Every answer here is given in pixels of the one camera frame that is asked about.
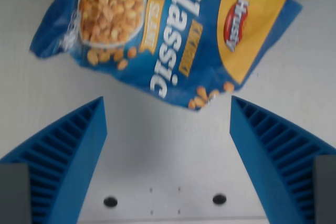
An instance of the blue snack bag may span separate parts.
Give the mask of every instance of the blue snack bag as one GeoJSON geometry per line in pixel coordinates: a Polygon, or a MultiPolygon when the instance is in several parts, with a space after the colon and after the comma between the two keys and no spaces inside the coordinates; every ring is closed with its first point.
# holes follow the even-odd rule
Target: blue snack bag
{"type": "Polygon", "coordinates": [[[293,0],[55,0],[30,49],[198,110],[239,90],[294,20],[293,0]]]}

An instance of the red oval logo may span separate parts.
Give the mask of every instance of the red oval logo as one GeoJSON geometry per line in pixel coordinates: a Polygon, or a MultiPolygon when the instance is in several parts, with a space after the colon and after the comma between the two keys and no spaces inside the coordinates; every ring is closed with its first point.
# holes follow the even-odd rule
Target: red oval logo
{"type": "Polygon", "coordinates": [[[230,8],[224,23],[224,39],[226,46],[234,52],[243,37],[243,24],[247,18],[247,0],[237,0],[230,8]]]}

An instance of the yellow label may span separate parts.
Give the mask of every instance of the yellow label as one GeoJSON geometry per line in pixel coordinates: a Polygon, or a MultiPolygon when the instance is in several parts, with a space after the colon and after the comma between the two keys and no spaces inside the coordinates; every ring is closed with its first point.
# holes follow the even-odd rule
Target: yellow label
{"type": "Polygon", "coordinates": [[[146,19],[143,31],[140,52],[148,49],[154,54],[160,30],[160,20],[164,0],[148,0],[146,8],[146,19]]]}
{"type": "Polygon", "coordinates": [[[221,0],[217,42],[226,71],[242,83],[285,0],[221,0]]]}
{"type": "Polygon", "coordinates": [[[185,44],[185,49],[183,51],[181,63],[180,66],[178,67],[178,70],[186,77],[189,76],[189,72],[195,58],[198,43],[200,42],[202,31],[203,26],[193,19],[189,30],[188,39],[185,44]]]}

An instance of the screw hole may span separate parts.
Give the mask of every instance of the screw hole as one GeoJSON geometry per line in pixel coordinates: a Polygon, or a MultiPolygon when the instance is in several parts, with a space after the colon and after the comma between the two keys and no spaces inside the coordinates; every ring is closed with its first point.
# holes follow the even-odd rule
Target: screw hole
{"type": "Polygon", "coordinates": [[[107,197],[104,199],[104,205],[108,208],[116,207],[118,204],[118,201],[114,197],[107,197]]]}
{"type": "Polygon", "coordinates": [[[212,202],[215,205],[221,206],[226,202],[226,196],[223,194],[216,194],[213,198],[212,198],[212,202]]]}

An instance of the white table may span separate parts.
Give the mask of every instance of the white table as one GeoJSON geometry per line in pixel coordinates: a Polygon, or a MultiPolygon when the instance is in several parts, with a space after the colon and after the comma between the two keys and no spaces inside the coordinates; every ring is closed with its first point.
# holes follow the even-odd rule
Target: white table
{"type": "MultiPolygon", "coordinates": [[[[298,1],[303,11],[237,95],[336,146],[336,0],[298,1]]],[[[103,95],[109,135],[80,223],[267,223],[229,135],[230,96],[192,113],[80,68],[68,55],[36,59],[29,45],[51,2],[0,0],[0,156],[103,95]],[[224,206],[213,205],[215,193],[227,196],[224,206]],[[119,202],[113,210],[103,205],[109,195],[119,202]]]]}

